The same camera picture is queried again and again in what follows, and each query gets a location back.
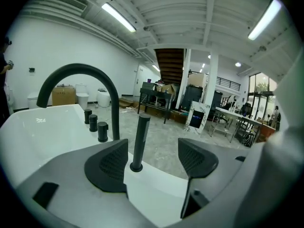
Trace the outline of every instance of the white basin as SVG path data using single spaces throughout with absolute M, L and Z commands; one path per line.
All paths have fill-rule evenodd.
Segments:
M 78 104 L 37 108 L 11 115 L 0 129 L 0 161 L 12 186 L 16 188 L 60 154 L 99 144 L 97 132 L 92 133 L 88 128 L 84 111 Z M 141 172 L 132 172 L 129 168 L 132 160 L 129 153 L 124 172 L 129 201 L 158 227 L 178 222 L 188 181 L 144 162 Z M 94 222 L 77 220 L 82 215 L 81 209 L 68 206 L 66 209 L 73 209 L 73 215 L 69 216 L 68 212 L 57 215 L 80 227 L 99 227 L 93 224 L 102 222 L 98 222 L 98 217 L 94 217 Z

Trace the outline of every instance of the person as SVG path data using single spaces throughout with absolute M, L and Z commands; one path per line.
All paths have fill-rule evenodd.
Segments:
M 274 112 L 272 113 L 272 115 L 271 115 L 271 120 L 272 120 L 272 123 L 271 123 L 271 127 L 273 127 L 273 128 L 276 128 L 276 122 L 277 122 L 277 117 L 278 117 L 278 115 L 279 115 L 279 107 L 276 105 L 275 106 L 275 110 L 274 110 Z
M 13 67 L 11 64 L 8 64 L 4 59 L 4 53 L 9 45 L 11 45 L 11 41 L 8 37 L 5 37 L 0 47 L 0 127 L 10 116 L 6 93 L 4 91 L 6 72 L 8 70 L 11 70 Z

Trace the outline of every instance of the ceiling light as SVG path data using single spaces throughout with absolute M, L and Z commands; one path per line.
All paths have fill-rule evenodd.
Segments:
M 107 11 L 109 14 L 111 14 L 115 19 L 117 19 L 119 22 L 121 22 L 129 31 L 135 32 L 136 29 L 110 4 L 105 3 L 102 6 L 102 9 Z
M 277 13 L 280 11 L 282 5 L 278 0 L 272 0 L 271 4 L 267 8 L 266 12 L 254 27 L 254 29 L 250 32 L 248 38 L 250 40 L 255 40 L 263 30 L 269 25 L 269 23 L 274 19 Z
M 160 69 L 157 67 L 157 66 L 155 66 L 154 64 L 152 65 L 157 71 L 159 71 L 160 72 Z

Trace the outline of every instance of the railing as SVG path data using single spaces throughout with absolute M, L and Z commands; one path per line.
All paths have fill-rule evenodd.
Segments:
M 241 86 L 240 84 L 238 84 L 236 82 L 233 82 L 233 81 L 221 78 L 221 77 L 217 77 L 216 84 L 220 85 L 220 86 L 228 87 L 230 89 L 237 90 L 237 91 L 239 91 L 239 88 Z

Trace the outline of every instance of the faucet spout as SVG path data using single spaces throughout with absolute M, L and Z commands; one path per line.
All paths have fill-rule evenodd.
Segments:
M 111 97 L 112 104 L 112 132 L 113 140 L 119 140 L 119 98 L 117 90 L 111 81 L 111 79 L 100 69 L 81 63 L 72 63 L 65 65 L 56 71 L 54 71 L 43 83 L 38 99 L 37 106 L 46 108 L 48 105 L 48 99 L 52 93 L 54 87 L 64 78 L 75 75 L 85 74 L 93 76 L 104 84 Z

